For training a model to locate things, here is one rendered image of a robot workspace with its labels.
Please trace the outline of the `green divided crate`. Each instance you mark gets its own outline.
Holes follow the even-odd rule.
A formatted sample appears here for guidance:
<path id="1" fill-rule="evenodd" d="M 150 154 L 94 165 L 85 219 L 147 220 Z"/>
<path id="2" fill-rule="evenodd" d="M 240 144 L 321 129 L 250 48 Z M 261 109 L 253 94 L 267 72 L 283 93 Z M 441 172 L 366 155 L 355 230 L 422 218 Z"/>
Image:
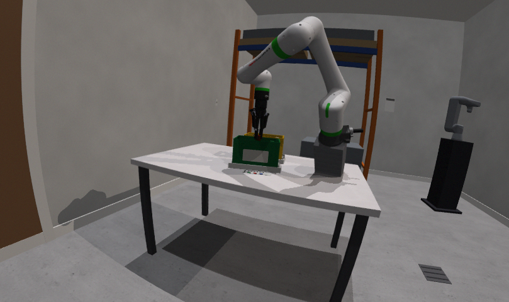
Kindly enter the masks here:
<path id="1" fill-rule="evenodd" d="M 258 141 L 251 136 L 238 135 L 233 139 L 232 163 L 278 167 L 279 148 L 276 138 L 262 137 Z"/>

